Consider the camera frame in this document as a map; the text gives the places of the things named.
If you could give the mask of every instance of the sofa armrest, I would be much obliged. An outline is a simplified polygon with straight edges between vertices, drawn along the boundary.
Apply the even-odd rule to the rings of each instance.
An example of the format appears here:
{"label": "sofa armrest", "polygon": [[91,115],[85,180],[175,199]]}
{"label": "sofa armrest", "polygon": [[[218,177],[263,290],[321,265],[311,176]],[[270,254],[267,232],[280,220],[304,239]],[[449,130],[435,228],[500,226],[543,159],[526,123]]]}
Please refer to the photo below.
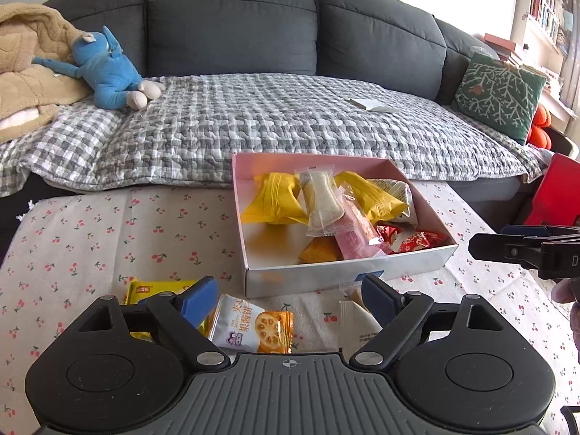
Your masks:
{"label": "sofa armrest", "polygon": [[579,152],[578,145],[576,145],[572,139],[566,137],[556,129],[552,129],[552,127],[548,127],[545,130],[547,135],[550,136],[550,140],[552,141],[553,152],[557,152],[558,154],[562,154],[576,160]]}

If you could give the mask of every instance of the green pillow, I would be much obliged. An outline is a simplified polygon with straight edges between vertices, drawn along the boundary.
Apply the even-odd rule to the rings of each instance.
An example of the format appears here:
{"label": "green pillow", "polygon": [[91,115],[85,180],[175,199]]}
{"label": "green pillow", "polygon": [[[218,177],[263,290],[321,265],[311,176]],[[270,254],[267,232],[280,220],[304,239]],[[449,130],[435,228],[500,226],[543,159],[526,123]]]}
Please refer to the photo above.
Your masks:
{"label": "green pillow", "polygon": [[459,110],[525,144],[546,79],[475,53],[455,92]]}

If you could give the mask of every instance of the beige fleece blanket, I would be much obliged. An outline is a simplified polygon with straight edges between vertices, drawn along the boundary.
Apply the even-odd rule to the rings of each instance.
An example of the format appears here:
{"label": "beige fleece blanket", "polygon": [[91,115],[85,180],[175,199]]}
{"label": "beige fleece blanket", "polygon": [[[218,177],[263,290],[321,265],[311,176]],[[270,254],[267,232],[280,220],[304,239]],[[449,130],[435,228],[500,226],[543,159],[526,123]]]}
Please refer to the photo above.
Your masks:
{"label": "beige fleece blanket", "polygon": [[41,113],[17,129],[11,126],[3,132],[0,126],[0,142],[47,124],[56,105],[74,103],[91,92],[84,80],[56,75],[43,66],[30,64],[34,55],[73,62],[70,46],[81,34],[48,6],[0,5],[0,120],[31,107],[39,107]]}

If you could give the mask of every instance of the black circular pad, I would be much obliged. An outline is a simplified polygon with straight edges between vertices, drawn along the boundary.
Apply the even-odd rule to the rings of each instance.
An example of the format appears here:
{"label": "black circular pad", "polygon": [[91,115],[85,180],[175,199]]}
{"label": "black circular pad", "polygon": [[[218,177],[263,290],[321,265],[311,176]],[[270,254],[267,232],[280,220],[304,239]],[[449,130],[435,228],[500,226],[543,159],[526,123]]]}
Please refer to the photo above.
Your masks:
{"label": "black circular pad", "polygon": [[128,333],[98,334],[72,334],[32,365],[25,389],[39,420],[69,433],[116,433],[151,420],[177,397],[183,367],[169,350]]}
{"label": "black circular pad", "polygon": [[451,430],[515,430],[538,422],[555,386],[523,337],[465,329],[413,348],[392,371],[410,407]]}
{"label": "black circular pad", "polygon": [[513,377],[507,361],[486,353],[458,355],[447,362],[445,372],[456,385],[471,391],[494,391]]}
{"label": "black circular pad", "polygon": [[77,389],[91,393],[112,391],[133,377],[130,360],[118,355],[89,355],[72,364],[67,371],[69,382]]}

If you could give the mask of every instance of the sofa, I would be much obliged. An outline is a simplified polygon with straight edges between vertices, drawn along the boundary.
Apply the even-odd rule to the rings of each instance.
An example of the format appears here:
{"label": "sofa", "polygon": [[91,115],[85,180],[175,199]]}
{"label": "sofa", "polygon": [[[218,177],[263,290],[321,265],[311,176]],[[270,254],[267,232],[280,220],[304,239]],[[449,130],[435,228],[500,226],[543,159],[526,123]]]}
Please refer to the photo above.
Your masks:
{"label": "sofa", "polygon": [[[49,0],[82,30],[108,26],[146,77],[297,74],[361,80],[446,106],[478,39],[399,0]],[[573,150],[550,130],[555,149]],[[495,230],[515,221],[538,181],[450,181]],[[31,173],[0,199],[0,254],[30,199],[70,194]]]}

